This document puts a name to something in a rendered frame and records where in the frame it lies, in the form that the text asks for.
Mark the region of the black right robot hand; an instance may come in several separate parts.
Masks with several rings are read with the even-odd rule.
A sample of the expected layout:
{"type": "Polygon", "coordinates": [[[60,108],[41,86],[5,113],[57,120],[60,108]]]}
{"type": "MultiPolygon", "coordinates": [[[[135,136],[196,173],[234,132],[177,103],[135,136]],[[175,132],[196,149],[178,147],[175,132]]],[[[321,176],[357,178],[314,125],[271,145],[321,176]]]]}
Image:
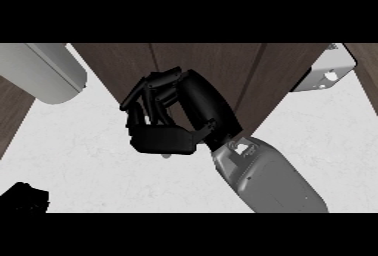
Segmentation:
{"type": "Polygon", "coordinates": [[[140,153],[190,155],[199,143],[215,151],[242,131],[225,99],[191,69],[174,67],[141,77],[119,110],[140,153]]]}

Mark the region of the pale grey rounded appliance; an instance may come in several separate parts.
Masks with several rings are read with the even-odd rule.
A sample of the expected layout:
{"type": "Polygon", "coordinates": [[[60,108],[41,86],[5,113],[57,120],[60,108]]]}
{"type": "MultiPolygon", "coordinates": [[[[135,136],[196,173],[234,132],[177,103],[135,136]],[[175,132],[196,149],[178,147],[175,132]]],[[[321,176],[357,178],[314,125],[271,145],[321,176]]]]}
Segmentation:
{"type": "Polygon", "coordinates": [[[81,93],[86,72],[61,43],[0,43],[0,76],[45,104],[81,93]]]}

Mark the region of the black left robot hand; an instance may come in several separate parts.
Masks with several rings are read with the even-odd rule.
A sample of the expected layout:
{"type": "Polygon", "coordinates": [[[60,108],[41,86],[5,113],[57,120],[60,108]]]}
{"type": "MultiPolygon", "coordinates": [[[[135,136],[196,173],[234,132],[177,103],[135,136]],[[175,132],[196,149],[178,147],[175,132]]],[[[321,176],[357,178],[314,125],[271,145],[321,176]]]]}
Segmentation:
{"type": "Polygon", "coordinates": [[[39,214],[47,212],[48,192],[16,182],[0,195],[0,212],[39,214]]]}

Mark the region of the brown wooden panel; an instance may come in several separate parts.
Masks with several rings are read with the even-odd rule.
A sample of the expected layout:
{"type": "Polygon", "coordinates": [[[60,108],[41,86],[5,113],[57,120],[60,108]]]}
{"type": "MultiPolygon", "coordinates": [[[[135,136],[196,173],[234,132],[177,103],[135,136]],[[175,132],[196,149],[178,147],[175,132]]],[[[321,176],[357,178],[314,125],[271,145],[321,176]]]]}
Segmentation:
{"type": "Polygon", "coordinates": [[[378,115],[378,43],[346,43],[345,47],[357,61],[354,72],[378,115]]]}
{"type": "Polygon", "coordinates": [[[33,100],[35,98],[0,76],[0,158],[5,153],[33,100]]]}

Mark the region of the brown wooden cabinet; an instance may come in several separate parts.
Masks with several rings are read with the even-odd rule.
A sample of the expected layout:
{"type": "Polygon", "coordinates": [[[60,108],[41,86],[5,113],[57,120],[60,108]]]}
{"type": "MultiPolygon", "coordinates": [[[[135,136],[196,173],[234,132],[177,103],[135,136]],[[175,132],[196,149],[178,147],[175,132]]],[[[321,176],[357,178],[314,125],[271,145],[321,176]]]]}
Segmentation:
{"type": "Polygon", "coordinates": [[[174,67],[194,70],[216,88],[250,135],[323,53],[324,43],[75,43],[113,98],[140,78],[174,67]]]}

